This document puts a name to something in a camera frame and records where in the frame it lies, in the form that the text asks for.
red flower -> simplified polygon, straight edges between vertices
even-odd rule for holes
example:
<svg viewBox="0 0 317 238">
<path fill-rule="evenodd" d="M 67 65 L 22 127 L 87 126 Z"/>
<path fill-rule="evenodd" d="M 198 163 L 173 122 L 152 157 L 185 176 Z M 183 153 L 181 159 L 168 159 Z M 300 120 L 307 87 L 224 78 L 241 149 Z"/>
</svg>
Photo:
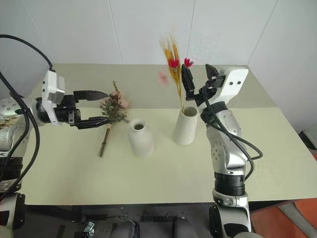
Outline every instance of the red flower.
<svg viewBox="0 0 317 238">
<path fill-rule="evenodd" d="M 168 61 L 168 65 L 172 68 L 177 68 L 179 66 L 179 59 L 174 59 L 174 60 L 170 59 Z"/>
<path fill-rule="evenodd" d="M 190 59 L 188 58 L 185 58 L 184 63 L 187 67 L 190 67 L 193 65 L 194 62 L 190 61 Z"/>
</svg>

orange floor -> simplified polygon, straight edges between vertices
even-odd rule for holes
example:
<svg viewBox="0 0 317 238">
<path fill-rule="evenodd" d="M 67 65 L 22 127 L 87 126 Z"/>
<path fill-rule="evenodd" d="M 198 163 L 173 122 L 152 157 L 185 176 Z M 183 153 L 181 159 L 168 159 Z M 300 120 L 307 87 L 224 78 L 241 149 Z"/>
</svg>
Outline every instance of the orange floor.
<svg viewBox="0 0 317 238">
<path fill-rule="evenodd" d="M 255 232 L 264 238 L 307 238 L 278 207 L 253 213 L 251 221 Z"/>
<path fill-rule="evenodd" d="M 295 206 L 317 229 L 317 198 L 296 201 Z M 253 213 L 251 221 L 255 232 L 264 238 L 307 237 L 278 207 Z"/>
</svg>

black cable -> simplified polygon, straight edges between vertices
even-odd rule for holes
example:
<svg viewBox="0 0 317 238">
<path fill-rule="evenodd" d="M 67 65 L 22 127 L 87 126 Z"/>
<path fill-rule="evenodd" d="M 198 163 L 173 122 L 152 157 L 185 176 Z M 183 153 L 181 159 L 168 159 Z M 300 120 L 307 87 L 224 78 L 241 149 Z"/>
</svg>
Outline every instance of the black cable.
<svg viewBox="0 0 317 238">
<path fill-rule="evenodd" d="M 231 134 L 227 128 L 222 124 L 222 122 L 219 120 L 219 118 L 217 117 L 217 115 L 214 113 L 208 98 L 207 98 L 207 93 L 206 93 L 206 86 L 203 87 L 203 97 L 204 97 L 204 101 L 206 103 L 207 108 L 209 109 L 209 111 L 211 112 L 213 118 L 216 120 L 217 124 L 220 126 L 220 128 L 222 129 L 221 132 L 223 132 L 226 136 L 229 137 L 229 139 L 242 151 L 242 153 L 247 157 L 248 161 L 250 162 L 250 171 L 248 172 L 248 174 L 245 176 L 245 180 L 247 180 L 250 175 L 252 174 L 253 170 L 254 170 L 254 163 L 253 160 L 251 159 L 251 156 L 248 154 L 248 152 L 243 148 L 243 146 L 237 141 L 237 139 L 234 137 L 233 134 Z"/>
<path fill-rule="evenodd" d="M 212 124 L 212 123 L 208 123 L 208 125 L 210 125 L 211 127 L 223 132 L 222 128 Z M 259 150 L 258 147 L 256 147 L 255 145 L 251 144 L 249 141 L 245 140 L 245 139 L 242 139 L 241 137 L 235 135 L 235 134 L 232 134 L 232 136 L 237 139 L 237 140 L 240 140 L 241 142 L 243 142 L 244 144 L 250 146 L 252 149 L 254 149 L 259 155 L 258 156 L 255 156 L 255 157 L 251 157 L 252 160 L 257 160 L 259 158 L 262 158 L 263 156 L 263 153 L 261 150 Z"/>
<path fill-rule="evenodd" d="M 10 35 L 1 35 L 0 34 L 0 38 L 9 38 L 9 39 L 13 39 L 13 40 L 17 40 L 19 42 L 22 42 L 26 45 L 28 45 L 29 47 L 31 47 L 32 49 L 34 49 L 36 52 L 38 52 L 49 64 L 50 67 L 50 71 L 53 71 L 53 65 L 51 63 L 51 61 L 46 57 L 46 55 L 44 55 L 38 48 L 36 48 L 35 46 L 33 46 L 32 44 L 18 38 L 15 36 L 10 36 Z M 14 153 L 15 149 L 19 146 L 19 144 L 21 143 L 21 141 L 24 139 L 24 137 L 27 135 L 29 128 L 30 128 L 30 122 L 29 119 L 31 120 L 31 123 L 34 127 L 34 131 L 35 131 L 35 138 L 36 138 L 36 144 L 35 144 L 35 149 L 33 152 L 33 156 L 29 162 L 29 164 L 27 165 L 27 167 L 24 169 L 24 171 L 22 172 L 22 174 L 19 176 L 18 179 L 15 180 L 15 182 L 8 188 L 7 191 L 5 191 L 1 197 L 0 197 L 0 201 L 2 201 L 5 196 L 11 192 L 12 188 L 14 188 L 15 186 L 17 186 L 17 184 L 23 179 L 23 177 L 28 173 L 28 171 L 30 170 L 30 168 L 32 167 L 36 156 L 39 152 L 40 149 L 40 131 L 39 131 L 39 127 L 36 123 L 36 120 L 31 112 L 31 110 L 27 107 L 27 105 L 25 104 L 25 102 L 21 99 L 21 96 L 14 90 L 14 88 L 10 85 L 10 83 L 6 80 L 6 78 L 2 75 L 2 73 L 0 72 L 0 79 L 2 80 L 2 82 L 5 84 L 5 86 L 9 89 L 13 99 L 18 103 L 18 105 L 20 106 L 20 108 L 23 110 L 23 114 L 24 114 L 24 118 L 25 118 L 25 128 L 24 128 L 24 132 L 21 135 L 21 137 L 17 140 L 17 142 L 15 143 L 15 145 L 12 147 L 11 151 L 9 152 L 9 154 L 7 155 L 4 165 L 8 164 L 8 161 L 11 157 L 11 155 Z"/>
<path fill-rule="evenodd" d="M 31 120 L 31 123 L 33 124 L 33 127 L 34 127 L 34 131 L 35 131 L 35 138 L 36 138 L 36 144 L 35 144 L 35 149 L 34 149 L 34 152 L 33 152 L 33 156 L 29 162 L 29 164 L 27 165 L 27 167 L 24 169 L 24 171 L 22 172 L 22 174 L 20 175 L 20 177 L 18 179 L 15 180 L 15 182 L 8 188 L 7 191 L 5 191 L 1 197 L 0 197 L 0 202 L 4 199 L 4 197 L 11 192 L 12 188 L 16 187 L 17 184 L 23 179 L 23 177 L 26 175 L 26 173 L 29 171 L 29 169 L 31 168 L 31 166 L 33 165 L 35 159 L 36 159 L 36 156 L 39 152 L 39 149 L 40 149 L 40 131 L 39 131 L 39 127 L 36 123 L 36 120 L 35 118 L 33 117 L 33 114 L 31 112 L 31 110 L 27 107 L 27 105 L 24 103 L 24 101 L 21 99 L 21 97 L 16 93 L 16 91 L 14 90 L 14 88 L 9 84 L 9 82 L 6 80 L 6 78 L 2 75 L 2 73 L 0 72 L 0 79 L 2 80 L 2 82 L 6 85 L 6 87 L 10 90 L 13 98 L 17 101 L 17 103 L 19 104 L 19 106 L 21 107 L 21 109 L 23 110 L 24 114 L 26 114 L 30 120 Z"/>
<path fill-rule="evenodd" d="M 27 41 L 25 41 L 25 40 L 23 40 L 21 38 L 18 38 L 18 37 L 15 37 L 15 36 L 11 36 L 11 35 L 5 35 L 5 34 L 0 34 L 0 38 L 13 39 L 13 40 L 22 42 L 22 43 L 26 44 L 27 46 L 31 47 L 32 49 L 34 49 L 37 53 L 39 53 L 46 60 L 46 62 L 49 64 L 50 71 L 55 72 L 55 70 L 53 70 L 53 64 L 51 63 L 49 58 L 47 58 L 47 56 L 42 51 L 40 51 L 38 48 L 36 48 L 32 44 L 30 44 L 29 42 L 27 42 Z"/>
</svg>

pink dried flower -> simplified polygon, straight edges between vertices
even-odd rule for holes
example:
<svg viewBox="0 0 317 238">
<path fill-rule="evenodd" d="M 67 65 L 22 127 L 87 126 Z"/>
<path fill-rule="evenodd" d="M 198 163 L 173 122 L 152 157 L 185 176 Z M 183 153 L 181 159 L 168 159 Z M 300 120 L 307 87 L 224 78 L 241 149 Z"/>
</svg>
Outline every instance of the pink dried flower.
<svg viewBox="0 0 317 238">
<path fill-rule="evenodd" d="M 129 101 L 125 100 L 123 97 L 120 97 L 120 98 L 118 99 L 118 104 L 119 104 L 122 108 L 127 109 L 128 106 L 129 106 Z"/>
<path fill-rule="evenodd" d="M 112 93 L 110 93 L 110 95 L 111 96 L 116 96 L 116 95 L 118 95 L 118 97 L 120 98 L 120 92 L 118 92 L 118 91 L 114 91 L 114 92 L 112 92 Z"/>
<path fill-rule="evenodd" d="M 166 85 L 170 84 L 171 80 L 168 78 L 166 72 L 160 71 L 160 72 L 158 72 L 158 76 L 159 76 L 159 77 L 158 77 L 159 82 L 160 82 L 162 85 L 166 86 Z"/>
<path fill-rule="evenodd" d="M 99 100 L 101 104 L 106 104 L 110 100 L 110 97 L 102 98 Z"/>
</svg>

metal bracket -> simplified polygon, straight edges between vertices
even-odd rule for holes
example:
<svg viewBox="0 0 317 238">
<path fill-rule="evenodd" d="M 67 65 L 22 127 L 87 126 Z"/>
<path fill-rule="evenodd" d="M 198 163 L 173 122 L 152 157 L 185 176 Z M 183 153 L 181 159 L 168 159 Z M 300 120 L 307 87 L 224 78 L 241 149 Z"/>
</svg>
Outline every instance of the metal bracket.
<svg viewBox="0 0 317 238">
<path fill-rule="evenodd" d="M 84 229 L 84 232 L 88 233 L 88 238 L 92 238 L 95 233 L 94 229 L 95 224 L 92 222 L 88 222 L 87 227 Z"/>
</svg>

